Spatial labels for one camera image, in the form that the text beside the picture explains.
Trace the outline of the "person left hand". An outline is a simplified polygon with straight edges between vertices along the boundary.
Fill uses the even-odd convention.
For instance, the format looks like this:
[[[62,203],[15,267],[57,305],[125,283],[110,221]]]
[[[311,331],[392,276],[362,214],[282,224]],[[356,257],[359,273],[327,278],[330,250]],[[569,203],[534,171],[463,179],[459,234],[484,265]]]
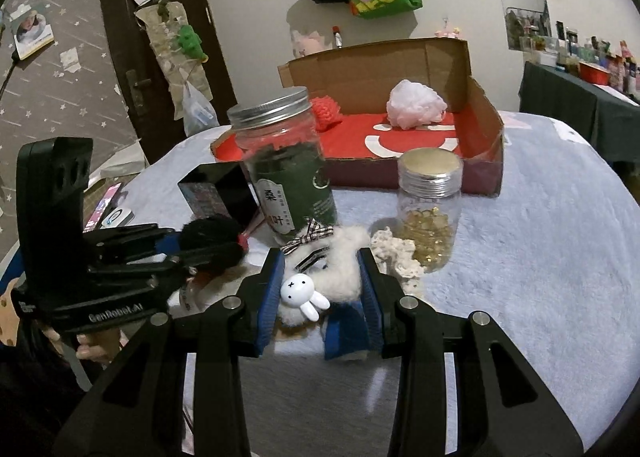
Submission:
[[[43,335],[52,343],[54,350],[64,356],[65,344],[61,336],[52,328],[44,327]],[[77,335],[78,347],[75,355],[79,361],[91,361],[101,365],[110,364],[120,351],[122,334],[120,329],[108,329],[99,333]]]

